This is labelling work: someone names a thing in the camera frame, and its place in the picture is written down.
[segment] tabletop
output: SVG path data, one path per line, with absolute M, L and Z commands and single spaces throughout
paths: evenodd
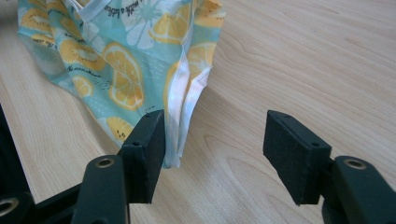
M 162 170 L 135 223 L 321 223 L 296 206 L 262 155 L 266 112 L 290 114 L 373 164 L 396 189 L 396 2 L 223 0 L 214 68 L 181 166 Z M 75 186 L 117 147 L 84 104 L 47 81 L 17 37 L 17 1 L 0 1 L 0 103 L 35 202 Z

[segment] lemon print bag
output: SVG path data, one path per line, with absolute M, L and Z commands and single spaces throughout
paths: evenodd
M 164 109 L 163 167 L 178 167 L 225 11 L 218 0 L 19 0 L 19 35 L 54 84 L 120 147 Z

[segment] wooden table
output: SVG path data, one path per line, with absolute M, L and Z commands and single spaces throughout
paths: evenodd
M 321 223 L 297 207 L 262 155 L 268 109 L 371 162 L 396 189 L 396 2 L 223 0 L 209 85 L 178 169 L 163 170 L 136 223 Z M 81 181 L 115 145 L 84 104 L 50 84 L 17 38 L 17 1 L 0 2 L 0 101 L 38 203 Z

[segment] wood grain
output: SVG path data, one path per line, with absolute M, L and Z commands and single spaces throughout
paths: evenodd
M 181 167 L 163 170 L 135 223 L 321 223 L 293 204 L 262 155 L 268 109 L 293 115 L 372 163 L 396 189 L 396 2 L 223 0 L 209 85 Z M 35 200 L 81 181 L 116 151 L 83 103 L 50 84 L 16 36 L 17 3 L 0 2 L 0 101 Z

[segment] light wood surface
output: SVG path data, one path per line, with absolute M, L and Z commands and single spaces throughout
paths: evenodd
M 266 111 L 293 115 L 372 163 L 396 189 L 396 2 L 223 0 L 209 85 L 178 169 L 163 170 L 135 223 L 321 223 L 297 207 L 262 155 Z M 35 201 L 112 154 L 85 106 L 50 84 L 17 38 L 17 1 L 0 1 L 0 101 Z

